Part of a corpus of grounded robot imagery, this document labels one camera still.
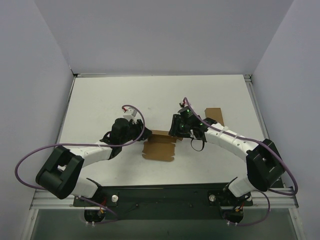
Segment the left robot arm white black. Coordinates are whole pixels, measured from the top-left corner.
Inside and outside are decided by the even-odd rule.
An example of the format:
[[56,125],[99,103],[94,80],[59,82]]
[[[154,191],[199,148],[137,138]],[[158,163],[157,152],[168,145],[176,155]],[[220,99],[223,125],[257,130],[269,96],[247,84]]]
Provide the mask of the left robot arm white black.
[[111,160],[122,151],[122,145],[134,140],[147,140],[151,135],[152,131],[144,127],[141,119],[133,122],[118,118],[111,131],[95,143],[96,146],[56,147],[36,175],[35,181],[59,199],[69,195],[81,196],[90,205],[96,206],[103,199],[101,185],[92,179],[80,177],[82,168]]

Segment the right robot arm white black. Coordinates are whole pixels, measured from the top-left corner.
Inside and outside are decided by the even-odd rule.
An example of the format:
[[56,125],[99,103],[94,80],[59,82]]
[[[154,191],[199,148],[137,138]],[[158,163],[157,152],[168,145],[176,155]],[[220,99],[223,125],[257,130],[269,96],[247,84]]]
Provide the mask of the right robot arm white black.
[[237,176],[226,186],[236,198],[253,190],[268,191],[285,172],[279,160],[266,148],[237,135],[212,118],[200,120],[187,106],[172,116],[169,135],[214,144],[242,159],[246,163],[246,174]]

